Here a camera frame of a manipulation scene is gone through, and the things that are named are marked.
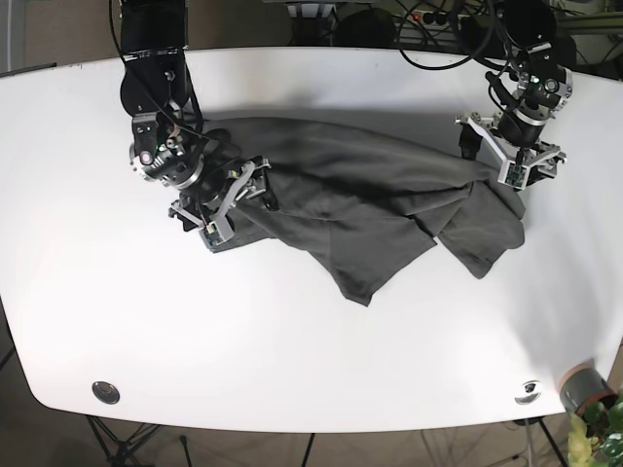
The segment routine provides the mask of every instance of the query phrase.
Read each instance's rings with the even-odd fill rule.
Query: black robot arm
[[[241,198],[262,197],[275,208],[266,176],[270,165],[261,157],[245,158],[227,131],[203,131],[184,55],[187,1],[121,0],[121,44],[112,1],[111,31],[126,67],[121,100],[132,117],[130,164],[144,180],[177,189],[169,217],[182,221],[184,231],[199,229],[206,245],[215,248],[234,237],[228,211]]]

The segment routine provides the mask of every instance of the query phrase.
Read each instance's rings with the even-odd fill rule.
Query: plant pot
[[[561,381],[561,402],[567,412],[584,415],[586,406],[601,401],[607,408],[616,402],[616,393],[602,376],[589,364],[582,364],[569,371]]]

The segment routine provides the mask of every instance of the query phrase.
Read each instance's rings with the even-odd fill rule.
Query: metal bracket
[[[457,123],[469,125],[479,135],[482,136],[495,154],[502,162],[497,181],[502,185],[507,185],[518,190],[524,190],[529,182],[531,170],[535,169],[543,176],[555,178],[557,170],[557,160],[565,161],[567,155],[561,151],[559,146],[536,143],[536,150],[528,150],[530,155],[521,165],[515,163],[515,158],[510,156],[500,144],[499,140],[491,133],[492,129],[497,128],[499,115],[492,118],[481,117],[480,114],[473,112],[457,117]]]

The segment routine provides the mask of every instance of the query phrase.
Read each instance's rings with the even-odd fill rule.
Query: metal stand
[[[307,467],[308,460],[310,459],[310,453],[312,452],[313,439],[315,438],[315,433],[310,434],[310,440],[308,441],[308,448],[305,449],[305,457],[303,457],[303,463],[301,467]]]
[[[525,426],[526,427],[526,434],[528,436],[529,465],[530,466],[533,465],[530,462],[535,462],[534,446],[533,446],[533,443],[532,443],[530,427],[531,427],[531,425],[535,425],[535,424],[538,423],[539,426],[541,427],[541,430],[543,430],[543,433],[545,434],[545,437],[547,438],[547,441],[549,442],[550,446],[552,447],[552,450],[556,454],[556,457],[558,457],[558,460],[561,463],[561,466],[562,467],[568,467],[568,464],[567,464],[567,461],[565,460],[565,457],[561,453],[561,450],[558,449],[558,446],[556,445],[556,441],[554,441],[554,438],[552,438],[552,435],[550,434],[549,430],[547,429],[547,426],[545,425],[545,422],[543,421],[543,417],[542,416],[538,416],[538,417],[535,417],[535,418],[528,418],[528,419],[525,419],[525,420],[515,420],[513,423],[515,423],[516,425],[519,425],[519,426]]]
[[[110,464],[110,467],[129,467],[130,465],[133,467],[156,467],[153,464],[141,464],[136,459],[135,454],[145,443],[154,437],[162,428],[161,425],[141,423],[138,429],[126,441],[121,441],[98,417],[87,415],[87,421],[101,449],[104,451],[104,454],[106,454],[106,461]],[[106,443],[104,443],[104,439],[99,430],[101,430],[117,447],[117,451],[114,454],[111,454]],[[184,448],[188,467],[193,467],[191,455],[188,452],[188,439],[185,436],[180,436],[179,441],[182,444],[182,448]]]
[[[11,350],[9,350],[9,353],[7,353],[4,358],[2,359],[2,361],[0,361],[0,372],[2,371],[2,369],[4,368],[4,366],[9,363],[9,360],[11,360],[11,357],[13,357],[13,354],[16,353],[16,347],[13,346],[11,347]]]

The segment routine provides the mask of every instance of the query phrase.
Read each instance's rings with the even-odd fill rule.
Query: black cable
[[[393,15],[393,17],[402,19],[402,17],[400,15]],[[437,46],[438,48],[441,48],[441,46],[439,45],[439,42],[437,42],[435,37],[432,36],[430,34],[430,32],[428,32],[428,30],[426,29],[426,26],[424,26],[421,22],[419,22],[417,20],[411,21],[410,19],[407,19],[407,22],[409,24],[411,24],[416,30],[418,30],[420,32],[421,40],[420,40],[419,46],[421,48],[423,48],[423,49],[426,48],[426,46],[428,45],[428,39],[431,39],[435,46]]]
[[[462,36],[460,35],[460,31],[458,29],[458,14],[462,10],[461,4],[464,5],[464,0],[457,0],[454,7],[452,8],[450,12],[450,26],[452,27],[452,32],[455,35],[455,38],[457,39],[457,43],[460,46],[460,48],[469,53],[470,52],[469,46],[463,41]],[[502,42],[504,42],[503,36],[500,36],[500,34],[503,34],[503,31],[501,30],[501,27],[498,24],[498,17],[495,14],[495,10],[491,9],[492,6],[493,5],[488,4],[489,15],[492,21],[492,24],[490,25],[490,27],[497,33],[498,37],[502,38]],[[487,68],[491,68],[494,71],[501,70],[502,67],[500,65],[493,63],[492,61],[479,55],[480,53],[477,53],[474,55],[474,60],[476,60],[478,63],[480,63],[483,66],[486,66]]]
[[[623,44],[623,39],[620,40],[619,42],[617,42],[616,44],[614,44],[612,46],[612,48],[607,52],[607,54],[604,56],[604,58],[602,59],[602,61],[600,61],[600,64],[604,64],[605,61],[607,60],[607,58],[616,50],[617,47],[619,47],[621,44]]]
[[[195,85],[193,84],[193,79],[191,78],[191,72],[186,69],[186,76],[188,78],[188,84],[191,87],[191,106],[193,107],[193,112],[195,112],[195,131],[201,132],[203,129],[203,124],[205,122],[209,122],[203,118],[202,108],[199,105],[199,100],[197,99],[197,93],[195,92]]]
[[[499,79],[501,78],[501,76],[504,74],[504,72],[508,69],[508,65],[510,65],[510,61],[507,61],[504,66],[501,67],[501,70],[499,71],[499,73],[497,73],[497,75],[495,75],[495,80],[499,81]],[[517,130],[519,131],[519,134],[522,134],[522,129],[519,128],[519,125],[517,124],[517,122],[515,122],[515,119],[513,119],[513,116],[510,114],[510,112],[508,111],[508,109],[505,109],[504,107],[501,106],[501,104],[499,104],[493,95],[493,90],[494,90],[494,84],[493,82],[489,83],[489,87],[487,88],[487,94],[489,95],[489,99],[492,101],[493,104],[495,104],[495,107],[497,107],[503,114],[506,114],[508,116],[508,120],[510,120],[513,125],[517,128]]]
[[[113,44],[115,45],[115,50],[117,51],[117,55],[119,56],[119,59],[124,64],[124,67],[129,72],[131,77],[134,78],[136,80],[136,82],[143,88],[143,91],[145,92],[145,95],[147,95],[149,100],[152,101],[152,103],[156,106],[156,108],[159,111],[161,111],[163,113],[163,115],[165,116],[165,118],[167,120],[169,120],[172,124],[179,126],[184,131],[186,131],[188,133],[191,133],[191,134],[194,134],[195,136],[198,136],[199,138],[210,140],[211,138],[209,138],[208,136],[205,136],[204,134],[202,134],[202,133],[200,133],[198,131],[195,131],[191,127],[187,126],[184,122],[179,120],[177,117],[172,115],[165,107],[163,107],[158,102],[158,100],[154,97],[154,94],[152,94],[151,90],[145,84],[145,82],[136,73],[134,73],[134,70],[132,70],[130,67],[128,67],[128,63],[126,62],[126,59],[124,58],[124,53],[121,50],[121,46],[119,45],[119,41],[117,40],[117,34],[115,33],[115,23],[113,21],[113,0],[108,0],[108,24],[109,24],[109,27],[110,27],[110,34],[111,34],[112,39],[113,39]]]
[[[443,71],[443,70],[450,70],[453,68],[457,68],[458,66],[461,66],[465,63],[467,63],[468,61],[471,61],[472,59],[474,59],[474,57],[476,57],[480,52],[482,52],[488,45],[489,45],[489,41],[491,41],[491,38],[494,35],[494,31],[495,31],[495,20],[496,20],[496,16],[495,16],[495,8],[494,8],[494,2],[493,0],[487,0],[487,4],[489,6],[489,13],[491,16],[491,24],[489,25],[489,28],[487,29],[487,35],[485,36],[485,39],[483,40],[483,42],[480,44],[480,46],[478,47],[478,49],[476,49],[474,52],[472,52],[471,54],[469,54],[467,57],[456,61],[454,63],[451,63],[449,65],[443,65],[443,66],[427,66],[427,65],[421,65],[419,63],[415,63],[413,60],[411,60],[407,54],[405,54],[404,49],[402,48],[402,42],[400,40],[400,36],[402,34],[402,30],[404,29],[405,26],[405,22],[407,21],[407,17],[421,4],[421,1],[418,2],[413,8],[411,8],[404,16],[404,18],[402,19],[401,23],[400,23],[400,27],[398,29],[398,51],[400,52],[400,54],[402,55],[402,57],[407,60],[407,62],[410,65],[415,66],[416,68],[419,68],[421,70],[427,70],[427,71]],[[458,22],[458,12],[460,12],[460,10],[462,9],[462,6],[464,5],[464,1],[460,1],[458,0],[455,5],[452,8],[450,17],[451,17],[451,21]]]
[[[310,440],[308,441],[308,448],[305,449],[305,457],[303,457],[303,463],[301,467],[306,467],[308,465],[308,459],[310,458],[310,452],[312,452],[313,439],[315,438],[315,433],[310,434]]]

